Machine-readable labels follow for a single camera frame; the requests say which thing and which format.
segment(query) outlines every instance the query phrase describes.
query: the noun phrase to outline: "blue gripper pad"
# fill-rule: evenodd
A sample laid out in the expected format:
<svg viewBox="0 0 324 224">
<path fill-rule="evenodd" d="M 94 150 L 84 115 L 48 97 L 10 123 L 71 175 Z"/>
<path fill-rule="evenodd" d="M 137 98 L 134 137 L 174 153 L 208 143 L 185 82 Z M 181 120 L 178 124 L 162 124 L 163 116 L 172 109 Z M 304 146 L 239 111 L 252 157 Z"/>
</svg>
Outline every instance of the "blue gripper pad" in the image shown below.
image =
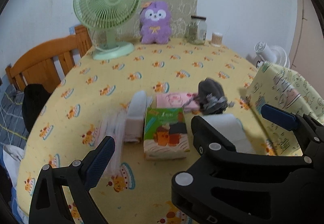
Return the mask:
<svg viewBox="0 0 324 224">
<path fill-rule="evenodd" d="M 105 137 L 99 146 L 90 152 L 98 153 L 92 160 L 92 162 L 87 166 L 85 171 L 85 182 L 84 186 L 86 190 L 94 188 L 97 186 L 100 177 L 102 176 L 104 170 L 106 169 L 112 155 L 115 151 L 115 140 L 112 137 Z"/>
<path fill-rule="evenodd" d="M 286 111 L 280 110 L 269 104 L 265 104 L 261 107 L 261 115 L 264 119 L 286 129 L 287 131 L 296 130 L 299 127 L 299 123 L 295 115 Z"/>
</svg>

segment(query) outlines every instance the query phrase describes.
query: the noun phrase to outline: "pink package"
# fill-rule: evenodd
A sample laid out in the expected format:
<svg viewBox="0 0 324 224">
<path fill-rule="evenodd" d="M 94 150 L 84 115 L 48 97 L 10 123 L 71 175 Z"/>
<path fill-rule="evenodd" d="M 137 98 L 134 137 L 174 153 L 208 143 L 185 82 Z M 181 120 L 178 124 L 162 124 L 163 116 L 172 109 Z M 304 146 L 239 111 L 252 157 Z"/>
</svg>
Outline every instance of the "pink package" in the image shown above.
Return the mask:
<svg viewBox="0 0 324 224">
<path fill-rule="evenodd" d="M 157 94 L 157 108 L 181 108 L 192 98 L 192 93 L 170 92 Z M 195 101 L 192 101 L 184 107 L 184 111 L 199 110 L 200 107 Z"/>
</svg>

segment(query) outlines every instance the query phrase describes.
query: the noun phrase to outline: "fabric storage basket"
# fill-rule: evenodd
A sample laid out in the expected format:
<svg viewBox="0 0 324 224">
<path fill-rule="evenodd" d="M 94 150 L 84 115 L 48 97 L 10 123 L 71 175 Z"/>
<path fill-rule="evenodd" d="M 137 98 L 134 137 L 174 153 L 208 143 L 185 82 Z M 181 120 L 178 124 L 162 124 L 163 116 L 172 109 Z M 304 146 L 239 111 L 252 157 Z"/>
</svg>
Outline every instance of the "fabric storage basket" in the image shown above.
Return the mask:
<svg viewBox="0 0 324 224">
<path fill-rule="evenodd" d="M 247 89 L 251 109 L 265 128 L 273 149 L 280 156 L 301 156 L 302 151 L 293 132 L 289 132 L 261 116 L 261 107 L 270 104 L 293 114 L 307 114 L 324 123 L 324 101 L 298 72 L 265 62 Z"/>
</svg>

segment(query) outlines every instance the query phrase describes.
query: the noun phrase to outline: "wooden headboard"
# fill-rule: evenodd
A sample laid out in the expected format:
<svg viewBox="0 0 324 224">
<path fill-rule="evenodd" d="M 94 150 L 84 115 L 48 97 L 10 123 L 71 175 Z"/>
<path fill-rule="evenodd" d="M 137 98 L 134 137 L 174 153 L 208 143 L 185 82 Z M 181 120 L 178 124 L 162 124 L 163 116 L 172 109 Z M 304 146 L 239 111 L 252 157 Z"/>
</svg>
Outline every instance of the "wooden headboard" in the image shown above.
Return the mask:
<svg viewBox="0 0 324 224">
<path fill-rule="evenodd" d="M 27 51 L 13 66 L 5 69 L 9 82 L 20 91 L 30 83 L 40 83 L 52 93 L 61 82 L 53 57 L 59 58 L 63 73 L 67 75 L 74 66 L 72 50 L 78 49 L 82 57 L 92 46 L 84 26 L 75 27 L 75 31 L 75 35 L 53 39 Z"/>
</svg>

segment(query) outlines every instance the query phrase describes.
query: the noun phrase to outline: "green electric fan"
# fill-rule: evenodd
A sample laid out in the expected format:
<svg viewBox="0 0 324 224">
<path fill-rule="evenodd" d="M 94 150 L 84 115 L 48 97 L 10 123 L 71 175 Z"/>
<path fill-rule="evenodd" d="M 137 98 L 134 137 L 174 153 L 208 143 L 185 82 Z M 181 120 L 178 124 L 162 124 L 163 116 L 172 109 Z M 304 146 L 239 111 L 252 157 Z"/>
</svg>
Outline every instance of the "green electric fan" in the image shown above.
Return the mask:
<svg viewBox="0 0 324 224">
<path fill-rule="evenodd" d="M 116 42 L 115 28 L 127 22 L 139 4 L 140 0 L 74 0 L 75 14 L 96 48 L 94 59 L 109 60 L 134 51 L 132 43 Z"/>
</svg>

